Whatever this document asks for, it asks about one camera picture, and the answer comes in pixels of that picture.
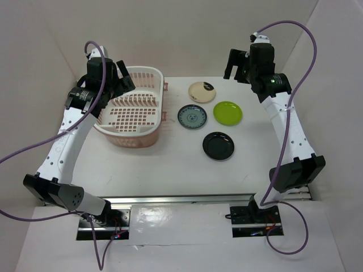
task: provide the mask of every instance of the white wall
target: white wall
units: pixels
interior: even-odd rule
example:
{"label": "white wall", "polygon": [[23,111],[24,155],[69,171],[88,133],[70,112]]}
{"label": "white wall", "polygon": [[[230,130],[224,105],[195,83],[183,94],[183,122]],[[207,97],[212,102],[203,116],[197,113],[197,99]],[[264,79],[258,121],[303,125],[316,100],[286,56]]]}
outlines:
{"label": "white wall", "polygon": [[[27,1],[4,0],[0,8],[0,158],[57,132],[74,77]],[[0,165],[0,209],[31,217],[39,204],[23,186],[49,146],[28,151]],[[14,271],[28,224],[0,215],[1,271]]]}
{"label": "white wall", "polygon": [[[307,26],[318,43],[318,59],[295,105],[310,143],[327,162],[312,189],[326,205],[347,272],[358,272],[363,248],[363,9],[355,0],[320,0]],[[311,41],[303,35],[284,68],[292,86],[311,56]]]}
{"label": "white wall", "polygon": [[[32,0],[74,73],[85,72],[83,44],[93,39],[127,65],[165,76],[221,76],[229,50],[247,50],[249,36],[277,20],[306,23],[317,0]],[[282,69],[300,29],[266,31]]]}

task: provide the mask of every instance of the pink basket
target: pink basket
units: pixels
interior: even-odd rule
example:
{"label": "pink basket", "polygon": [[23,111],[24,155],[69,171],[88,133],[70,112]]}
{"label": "pink basket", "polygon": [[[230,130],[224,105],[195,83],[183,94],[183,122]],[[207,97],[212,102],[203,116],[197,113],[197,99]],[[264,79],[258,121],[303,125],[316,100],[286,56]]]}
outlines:
{"label": "pink basket", "polygon": [[136,89],[112,99],[94,127],[117,146],[148,147],[158,140],[160,124],[166,119],[162,104],[168,84],[155,68],[131,66],[127,69]]}

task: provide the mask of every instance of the basket handle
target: basket handle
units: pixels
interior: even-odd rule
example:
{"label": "basket handle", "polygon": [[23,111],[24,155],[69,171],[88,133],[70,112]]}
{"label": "basket handle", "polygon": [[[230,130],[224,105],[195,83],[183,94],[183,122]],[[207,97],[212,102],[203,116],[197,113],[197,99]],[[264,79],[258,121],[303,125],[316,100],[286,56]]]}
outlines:
{"label": "basket handle", "polygon": [[161,121],[166,121],[166,112],[162,112],[161,114]]}

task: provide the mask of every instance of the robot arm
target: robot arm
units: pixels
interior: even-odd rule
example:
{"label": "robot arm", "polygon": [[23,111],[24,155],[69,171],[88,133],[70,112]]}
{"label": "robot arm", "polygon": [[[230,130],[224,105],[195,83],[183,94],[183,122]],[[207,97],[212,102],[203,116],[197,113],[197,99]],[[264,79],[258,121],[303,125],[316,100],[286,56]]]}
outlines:
{"label": "robot arm", "polygon": [[[26,175],[23,184],[39,199],[65,208],[69,211],[83,211],[106,223],[113,221],[117,211],[111,210],[111,204],[99,197],[86,193],[82,187],[71,185],[73,169],[88,132],[96,123],[101,110],[107,103],[125,92],[135,89],[123,61],[117,65],[123,75],[119,78],[113,61],[107,58],[104,48],[101,50],[106,60],[106,84],[94,110],[73,130],[56,140],[50,152],[35,175]],[[94,49],[88,55],[87,74],[81,77],[77,86],[68,94],[64,117],[58,133],[67,131],[90,108],[95,100],[102,81],[102,60]]]}
{"label": "robot arm", "polygon": [[[267,111],[275,129],[280,146],[282,146],[286,128],[287,110],[290,110],[289,138],[284,159],[277,181],[266,202],[282,200],[295,188],[311,183],[325,166],[323,156],[316,156],[302,130],[294,103],[287,108],[291,96],[291,86],[285,74],[275,73],[275,50],[269,38],[254,33],[251,35],[250,51],[232,49],[230,51],[225,79],[230,78],[233,66],[237,66],[234,77],[239,83],[251,84],[261,105]],[[275,168],[269,171],[270,181]],[[266,209],[271,205],[260,206],[266,190],[254,195],[256,208]]]}

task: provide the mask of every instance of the purple cable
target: purple cable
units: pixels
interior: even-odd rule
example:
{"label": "purple cable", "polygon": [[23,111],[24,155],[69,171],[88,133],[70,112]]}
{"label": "purple cable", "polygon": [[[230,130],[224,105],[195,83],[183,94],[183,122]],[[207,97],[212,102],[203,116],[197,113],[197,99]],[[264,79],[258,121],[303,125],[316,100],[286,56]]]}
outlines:
{"label": "purple cable", "polygon": [[35,144],[32,144],[31,146],[27,146],[27,147],[22,148],[22,149],[20,149],[18,151],[15,151],[14,153],[9,154],[6,157],[2,158],[0,160],[0,164],[3,163],[3,162],[5,162],[6,160],[9,160],[10,158],[14,157],[17,154],[23,153],[23,152],[25,152],[27,150],[33,149],[33,148],[38,147],[38,146],[42,146],[42,145],[44,145],[46,143],[49,143],[49,142],[55,141],[56,139],[61,138],[62,136],[66,135],[68,132],[70,132],[71,130],[73,130],[76,126],[78,126],[93,111],[93,109],[95,108],[98,100],[100,99],[100,97],[102,95],[103,88],[104,88],[104,85],[106,83],[106,62],[105,62],[105,58],[104,58],[104,55],[102,53],[101,48],[94,41],[88,41],[88,42],[86,42],[86,45],[85,45],[85,53],[87,54],[87,47],[88,47],[89,44],[93,44],[98,49],[98,51],[100,51],[101,59],[102,59],[102,69],[103,69],[101,87],[100,87],[100,90],[99,90],[99,92],[97,94],[97,97],[96,97],[95,101],[92,103],[92,106],[90,107],[90,109],[76,123],[74,123],[73,126],[69,127],[67,129],[67,131],[61,132],[61,133],[59,133],[59,134],[57,134],[57,135],[55,135],[53,137],[50,137],[49,139],[47,139],[45,141],[42,141],[42,142],[39,142],[39,143],[35,143]]}
{"label": "purple cable", "polygon": [[[31,146],[28,146],[28,147],[25,147],[25,148],[20,149],[18,151],[15,151],[14,153],[9,154],[6,157],[2,158],[0,160],[0,164],[2,164],[3,162],[5,162],[6,160],[9,160],[10,158],[16,156],[17,154],[23,153],[23,152],[25,152],[27,150],[33,149],[33,148],[38,147],[38,146],[42,146],[42,145],[44,145],[46,143],[55,141],[56,139],[59,139],[59,138],[63,137],[68,132],[70,132],[71,130],[73,130],[76,126],[78,126],[93,111],[93,109],[95,108],[98,100],[100,99],[100,97],[102,95],[103,88],[104,88],[104,85],[106,83],[106,60],[105,60],[105,57],[103,55],[103,52],[102,52],[101,48],[94,41],[88,41],[88,42],[86,42],[86,45],[85,45],[85,53],[87,54],[87,47],[90,44],[94,45],[98,49],[98,51],[100,52],[100,55],[101,55],[101,59],[102,59],[102,81],[101,81],[100,90],[98,91],[98,94],[96,96],[96,99],[92,103],[92,105],[90,106],[90,108],[88,109],[88,111],[76,123],[74,123],[73,126],[69,127],[67,129],[67,131],[61,132],[61,133],[57,134],[56,136],[53,136],[53,137],[51,137],[51,138],[49,138],[47,140],[44,140],[42,142],[35,143],[35,144],[31,145]],[[99,255],[98,255],[98,250],[97,250],[97,240],[96,240],[95,228],[93,226],[92,219],[89,217],[88,214],[86,214],[86,213],[84,213],[82,211],[72,211],[72,212],[66,212],[64,214],[58,214],[58,215],[54,215],[54,216],[50,216],[50,217],[37,218],[37,219],[27,219],[27,218],[16,217],[16,216],[13,216],[13,215],[10,215],[10,214],[4,212],[3,210],[0,210],[0,214],[4,215],[4,216],[6,216],[6,217],[8,217],[10,219],[17,220],[17,221],[23,221],[23,222],[40,222],[40,221],[51,220],[51,219],[54,219],[54,218],[59,218],[59,217],[66,216],[66,215],[70,215],[70,214],[84,214],[87,217],[87,219],[89,219],[88,221],[90,221],[90,223],[91,223],[92,236],[93,236],[94,245],[95,245],[95,252],[96,252],[97,262],[98,262],[98,266],[99,266],[99,269],[100,270],[103,269],[104,257],[105,257],[105,254],[106,254],[106,250],[109,247],[110,243],[115,239],[115,237],[113,236],[111,238],[111,240],[109,241],[109,243],[107,244],[107,246],[106,246],[106,248],[104,250],[104,253],[103,253],[102,265],[101,265],[100,258],[99,258]]]}
{"label": "purple cable", "polygon": [[[295,24],[299,27],[301,27],[302,29],[305,30],[305,32],[309,35],[309,37],[311,38],[311,41],[313,42],[313,47],[314,47],[314,55],[313,55],[313,59],[311,61],[311,64],[309,66],[309,68],[307,69],[307,72],[305,73],[305,75],[302,77],[302,79],[299,81],[299,83],[296,85],[295,89],[293,90],[293,92],[291,93],[291,96],[290,96],[290,99],[289,99],[289,102],[288,102],[288,106],[287,108],[289,109],[290,106],[291,106],[291,103],[293,101],[293,98],[294,98],[294,95],[296,94],[297,90],[300,88],[301,84],[305,81],[305,79],[307,78],[307,76],[310,74],[310,71],[311,69],[313,69],[313,66],[315,64],[315,61],[316,61],[316,51],[317,51],[317,47],[316,47],[316,41],[314,39],[314,36],[313,34],[310,32],[310,30],[308,30],[303,24],[299,23],[299,22],[295,22],[295,21],[289,21],[289,20],[284,20],[284,21],[278,21],[278,22],[275,22],[275,23],[272,23],[272,24],[269,24],[267,26],[265,26],[264,28],[260,29],[258,31],[258,33],[270,28],[270,27],[273,27],[273,26],[276,26],[278,24]],[[280,152],[280,157],[278,158],[278,162],[277,162],[277,166],[276,166],[276,170],[272,176],[272,179],[271,179],[271,183],[270,183],[270,186],[268,187],[264,197],[262,198],[261,202],[260,202],[260,206],[266,206],[266,205],[269,205],[269,204],[278,204],[278,203],[282,203],[282,204],[285,204],[285,205],[288,205],[290,206],[291,208],[293,208],[295,211],[297,211],[297,213],[299,213],[299,215],[301,216],[302,220],[303,220],[303,223],[304,223],[304,226],[305,226],[305,231],[306,231],[306,237],[305,237],[305,242],[304,244],[296,251],[293,251],[293,252],[283,252],[283,251],[280,251],[278,250],[277,248],[275,248],[270,240],[269,240],[269,234],[272,230],[274,230],[275,228],[272,228],[270,229],[267,234],[266,234],[266,238],[267,238],[267,242],[268,244],[270,245],[270,247],[275,250],[276,252],[279,252],[281,254],[284,254],[284,255],[293,255],[293,254],[296,254],[296,253],[299,253],[301,252],[306,244],[307,244],[307,241],[309,239],[309,230],[308,230],[308,227],[307,227],[307,223],[306,223],[306,220],[304,218],[304,216],[302,215],[302,213],[296,208],[294,207],[293,205],[287,203],[287,202],[284,202],[284,201],[269,201],[269,202],[265,202],[265,200],[267,199],[269,193],[271,192],[274,184],[276,183],[276,179],[277,179],[277,174],[280,170],[280,167],[281,167],[281,162],[282,162],[282,159],[284,157],[284,153],[285,153],[285,149],[286,149],[286,144],[288,142],[288,135],[289,135],[289,129],[290,129],[290,110],[287,111],[287,116],[286,116],[286,129],[285,129],[285,135],[284,135],[284,141],[282,143],[282,148],[281,148],[281,152]]]}
{"label": "purple cable", "polygon": [[106,245],[106,248],[104,249],[104,252],[103,252],[103,256],[102,256],[102,263],[100,261],[100,256],[99,256],[99,253],[98,253],[98,248],[97,248],[97,239],[96,239],[96,232],[95,232],[95,227],[93,226],[93,222],[92,222],[92,219],[90,218],[90,216],[88,214],[85,214],[88,222],[90,222],[91,224],[91,229],[92,229],[92,237],[93,237],[93,243],[94,243],[94,246],[95,246],[95,253],[96,253],[96,258],[97,258],[97,263],[98,263],[98,268],[100,269],[100,271],[103,270],[103,265],[104,265],[104,258],[106,256],[106,251],[109,247],[109,245],[111,244],[112,241],[114,241],[115,237],[125,231],[120,231],[118,233],[116,233],[115,235],[112,235],[111,236],[111,239],[110,241],[107,243]]}

